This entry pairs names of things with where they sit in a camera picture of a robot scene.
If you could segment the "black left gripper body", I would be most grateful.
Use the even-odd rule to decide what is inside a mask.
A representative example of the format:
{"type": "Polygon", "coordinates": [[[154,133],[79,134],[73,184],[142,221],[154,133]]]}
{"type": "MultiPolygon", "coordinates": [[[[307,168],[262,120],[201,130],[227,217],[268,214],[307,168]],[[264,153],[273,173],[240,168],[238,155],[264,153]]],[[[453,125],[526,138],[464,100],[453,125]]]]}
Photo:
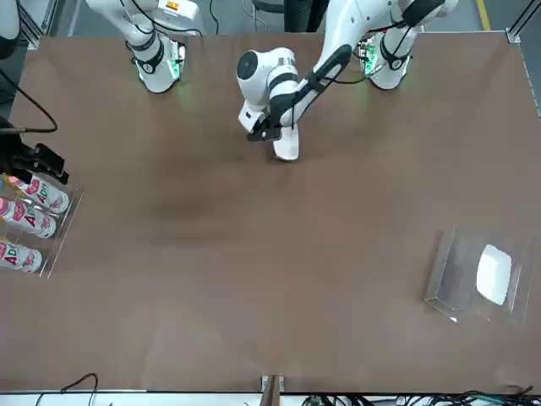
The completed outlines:
{"type": "Polygon", "coordinates": [[[262,133],[262,140],[270,139],[270,129],[280,128],[280,122],[273,119],[267,109],[260,111],[257,123],[257,131],[262,133]]]}

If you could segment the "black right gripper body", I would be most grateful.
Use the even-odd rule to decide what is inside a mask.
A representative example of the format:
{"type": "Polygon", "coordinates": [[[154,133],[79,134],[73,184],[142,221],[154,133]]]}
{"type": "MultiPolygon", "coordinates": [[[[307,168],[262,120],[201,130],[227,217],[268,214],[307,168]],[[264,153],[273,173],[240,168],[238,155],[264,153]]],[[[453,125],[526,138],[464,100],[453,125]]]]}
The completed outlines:
{"type": "Polygon", "coordinates": [[[12,172],[21,165],[24,150],[20,134],[4,117],[1,117],[1,171],[12,172]]]}

